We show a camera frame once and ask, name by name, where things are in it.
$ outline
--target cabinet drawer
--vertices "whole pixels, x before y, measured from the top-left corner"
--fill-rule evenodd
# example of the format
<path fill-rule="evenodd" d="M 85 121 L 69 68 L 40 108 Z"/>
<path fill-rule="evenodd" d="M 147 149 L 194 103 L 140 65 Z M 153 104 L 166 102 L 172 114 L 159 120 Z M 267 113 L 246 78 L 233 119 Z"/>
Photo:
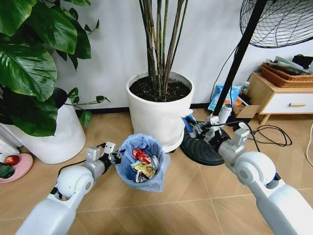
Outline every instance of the cabinet drawer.
<path fill-rule="evenodd" d="M 260 114 L 313 113 L 313 94 L 274 94 Z"/>

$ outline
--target red apple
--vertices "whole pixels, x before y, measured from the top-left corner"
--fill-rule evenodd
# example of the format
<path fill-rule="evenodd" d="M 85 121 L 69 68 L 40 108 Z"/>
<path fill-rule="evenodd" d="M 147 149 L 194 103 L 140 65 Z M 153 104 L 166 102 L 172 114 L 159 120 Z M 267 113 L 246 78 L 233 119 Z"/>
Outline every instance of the red apple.
<path fill-rule="evenodd" d="M 8 165 L 16 165 L 20 162 L 20 157 L 18 155 L 10 155 L 4 159 L 4 163 Z"/>

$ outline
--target trash can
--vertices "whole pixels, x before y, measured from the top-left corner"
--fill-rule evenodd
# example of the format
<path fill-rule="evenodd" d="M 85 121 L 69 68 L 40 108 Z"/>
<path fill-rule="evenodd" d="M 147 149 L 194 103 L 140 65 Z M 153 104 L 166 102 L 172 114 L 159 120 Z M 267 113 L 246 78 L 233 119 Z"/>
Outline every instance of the trash can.
<path fill-rule="evenodd" d="M 153 155 L 157 157 L 159 168 L 155 175 L 146 182 L 136 183 L 136 172 L 131 167 L 131 164 L 137 160 L 133 157 L 133 149 L 139 148 L 143 150 L 150 157 Z M 116 171 L 122 180 L 134 189 L 162 192 L 164 184 L 164 174 L 167 166 L 170 164 L 170 156 L 165 154 L 162 150 L 162 145 L 152 138 L 144 134 L 134 134 L 129 136 L 119 148 L 119 151 L 125 150 L 122 157 L 121 164 L 115 165 Z"/>

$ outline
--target pink dish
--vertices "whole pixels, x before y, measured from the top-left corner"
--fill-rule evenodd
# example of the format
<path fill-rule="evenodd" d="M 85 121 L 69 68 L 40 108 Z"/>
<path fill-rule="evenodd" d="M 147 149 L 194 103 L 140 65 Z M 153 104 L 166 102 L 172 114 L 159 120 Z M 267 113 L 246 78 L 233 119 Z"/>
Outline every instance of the pink dish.
<path fill-rule="evenodd" d="M 33 158 L 27 153 L 17 154 L 20 157 L 20 162 L 12 166 L 15 169 L 14 174 L 7 178 L 0 178 L 0 183 L 9 183 L 15 180 L 18 180 L 24 176 L 33 166 Z"/>

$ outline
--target soil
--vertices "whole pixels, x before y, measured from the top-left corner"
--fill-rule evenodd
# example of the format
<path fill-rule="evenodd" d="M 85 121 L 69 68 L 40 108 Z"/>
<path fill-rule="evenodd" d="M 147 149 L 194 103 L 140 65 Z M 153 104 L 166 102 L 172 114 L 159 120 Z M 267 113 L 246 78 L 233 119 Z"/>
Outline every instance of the soil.
<path fill-rule="evenodd" d="M 167 87 L 166 101 L 164 97 L 159 97 L 155 94 L 153 86 L 148 77 L 143 77 L 135 81 L 129 90 L 139 98 L 153 102 L 171 102 L 182 99 L 190 93 L 190 89 L 180 81 L 170 79 Z"/>

